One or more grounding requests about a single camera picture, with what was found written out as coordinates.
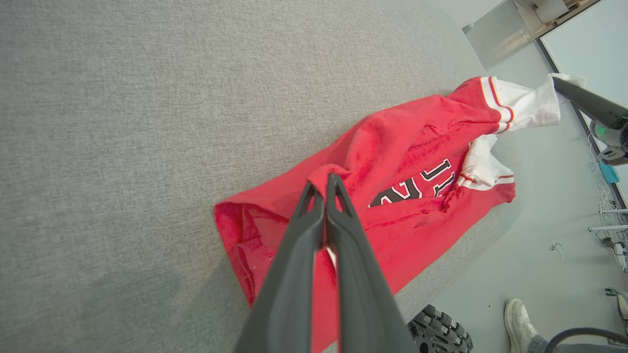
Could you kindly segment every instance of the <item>red jersey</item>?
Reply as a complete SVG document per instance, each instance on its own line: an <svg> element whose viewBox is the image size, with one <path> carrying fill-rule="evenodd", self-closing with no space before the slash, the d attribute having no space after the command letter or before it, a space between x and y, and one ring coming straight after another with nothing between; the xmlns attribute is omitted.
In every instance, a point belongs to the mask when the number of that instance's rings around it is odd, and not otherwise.
<svg viewBox="0 0 628 353"><path fill-rule="evenodd" d="M490 153L497 135L556 124L551 78L537 90L477 77L373 113L287 173L215 206L231 265L252 304L306 181L325 196L342 177L393 293L447 251L492 207L515 196L513 172ZM338 338L330 251L316 256L313 350Z"/></svg>

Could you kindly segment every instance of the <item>white cable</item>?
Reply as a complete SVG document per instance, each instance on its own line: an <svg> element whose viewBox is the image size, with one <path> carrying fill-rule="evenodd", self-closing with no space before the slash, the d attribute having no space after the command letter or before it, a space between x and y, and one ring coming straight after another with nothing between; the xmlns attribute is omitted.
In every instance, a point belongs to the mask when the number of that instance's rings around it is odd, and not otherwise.
<svg viewBox="0 0 628 353"><path fill-rule="evenodd" d="M560 251L560 247L561 247L561 244L557 242L556 244L552 244L551 250L552 251L558 250L558 252L560 253L560 257L563 258L563 262L565 262L565 256L563 255L563 252Z"/></svg>
<svg viewBox="0 0 628 353"><path fill-rule="evenodd" d="M593 143L595 143L597 138L591 133L587 136L587 140L589 141L589 154L591 155L592 159L591 161L589 161L589 166L591 167L591 171L593 172L593 176L595 177L597 186L600 189L600 223L602 223L602 225L618 225L621 223L619 219L619 214L602 213L602 211L616 210L617 206L610 202L611 191L609 184L606 182L604 174L602 173L600 165L598 164L597 156L595 156L595 153L593 152ZM611 237L608 231L606 231L606 237ZM622 271L625 271L619 264L619 259L614 249L613 257L615 258L615 263L617 264L617 267Z"/></svg>

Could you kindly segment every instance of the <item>cable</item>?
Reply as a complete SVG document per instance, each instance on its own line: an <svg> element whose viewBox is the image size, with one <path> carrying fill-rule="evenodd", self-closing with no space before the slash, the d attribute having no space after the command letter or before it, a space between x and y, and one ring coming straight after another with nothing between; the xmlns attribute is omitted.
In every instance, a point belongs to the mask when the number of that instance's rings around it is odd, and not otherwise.
<svg viewBox="0 0 628 353"><path fill-rule="evenodd" d="M569 329L569 330L562 331L558 335L554 336L554 338L551 339L551 341L549 342L548 346L545 347L545 353L554 352L554 350L556 349L556 347L558 347L558 344L560 342L564 341L565 339L571 336L579 336L579 335L606 337L608 339L612 339L619 343L628 345L628 337L626 336L616 334L615 332L611 332L611 331L593 329L591 327L580 327L577 329Z"/></svg>
<svg viewBox="0 0 628 353"><path fill-rule="evenodd" d="M558 252L560 253L560 257L563 259L563 262L565 262L565 256L563 255L563 252L560 250L560 247L562 246L562 244L560 244L559 242L552 244L551 246L551 250L555 251L558 250Z"/></svg>
<svg viewBox="0 0 628 353"><path fill-rule="evenodd" d="M593 172L593 176L595 177L597 186L600 189L600 223L602 225L622 224L623 215L602 213L602 211L616 210L617 206L611 202L612 191L610 190L609 184L606 182L606 179L604 178L604 174L602 173L602 170L600 169L598 159L595 156L595 153L593 151L593 143L597 141L597 138L595 137L595 135L593 135L593 133L590 133L587 136L587 140L589 142L589 154L591 155L591 161L589 161L589 167L591 168L591 172ZM622 233L624 234L623 238L619 236L620 232L613 232L612 236L609 231L604 231L604 232L606 233L605 238L612 239L613 243L617 244L618 242L623 241L624 244L626 244L625 231L622 231ZM602 238L600 238L598 233L599 232L596 232L595 236L597 237L597 239L600 240L602 245L606 246L606 244L604 244L604 241L602 240ZM619 259L617 258L617 256L620 256L620 254L617 254L614 248L613 248L613 253L615 254L615 263L617 264L617 267L619 269L622 269L621 266L619 265Z"/></svg>

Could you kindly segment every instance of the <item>gray floor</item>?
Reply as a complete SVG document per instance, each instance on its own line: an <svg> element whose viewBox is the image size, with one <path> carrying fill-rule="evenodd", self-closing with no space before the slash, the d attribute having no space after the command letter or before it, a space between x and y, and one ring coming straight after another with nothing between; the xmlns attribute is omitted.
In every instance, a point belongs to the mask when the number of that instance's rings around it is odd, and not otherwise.
<svg viewBox="0 0 628 353"><path fill-rule="evenodd" d="M428 0L449 13L459 28L476 22L503 0Z"/></svg>
<svg viewBox="0 0 628 353"><path fill-rule="evenodd" d="M535 43L487 69L502 80L534 87L550 68ZM529 143L529 206L463 275L433 302L473 335L474 352L507 352L504 303L520 298L545 337L571 327L622 331L616 302L604 288L628 289L609 249L587 227L599 225L600 193L589 168L588 143L571 107L559 126L516 133ZM550 251L559 242L565 262ZM573 342L600 342L583 337Z"/></svg>
<svg viewBox="0 0 628 353"><path fill-rule="evenodd" d="M505 1L474 23L467 38L484 67L504 61L534 37L514 1Z"/></svg>

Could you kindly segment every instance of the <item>teal object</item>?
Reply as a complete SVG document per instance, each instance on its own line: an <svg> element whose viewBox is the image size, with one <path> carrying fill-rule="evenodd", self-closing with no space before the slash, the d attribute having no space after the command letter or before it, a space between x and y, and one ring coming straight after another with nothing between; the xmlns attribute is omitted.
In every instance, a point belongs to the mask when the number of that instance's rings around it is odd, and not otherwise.
<svg viewBox="0 0 628 353"><path fill-rule="evenodd" d="M604 175L607 183L612 184L619 181L619 177L617 176L615 168L602 162L597 162L597 164L600 165L600 170L602 171L602 174Z"/></svg>

